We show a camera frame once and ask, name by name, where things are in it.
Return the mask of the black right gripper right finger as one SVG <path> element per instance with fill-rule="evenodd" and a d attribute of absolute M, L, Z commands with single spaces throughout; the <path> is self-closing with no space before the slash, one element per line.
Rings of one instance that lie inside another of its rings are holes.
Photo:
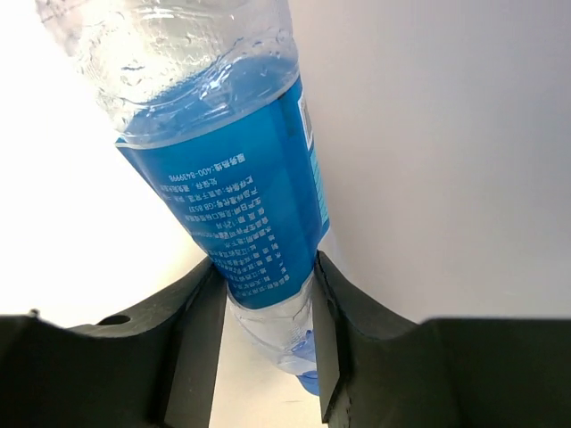
<path fill-rule="evenodd" d="M 438 317 L 414 323 L 320 253 L 313 325 L 330 427 L 567 427 L 566 319 Z"/>

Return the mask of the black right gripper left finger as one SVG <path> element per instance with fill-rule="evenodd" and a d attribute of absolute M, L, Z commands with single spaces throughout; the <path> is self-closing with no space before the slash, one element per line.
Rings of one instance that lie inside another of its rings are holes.
<path fill-rule="evenodd" d="M 1 318 L 4 427 L 206 427 L 226 285 L 204 260 L 94 325 Z"/>

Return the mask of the small bottle blue cap label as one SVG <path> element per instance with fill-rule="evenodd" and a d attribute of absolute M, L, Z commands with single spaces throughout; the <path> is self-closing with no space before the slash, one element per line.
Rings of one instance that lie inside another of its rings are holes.
<path fill-rule="evenodd" d="M 207 254 L 249 340 L 319 391 L 329 216 L 285 1 L 38 1 L 116 147 Z"/>

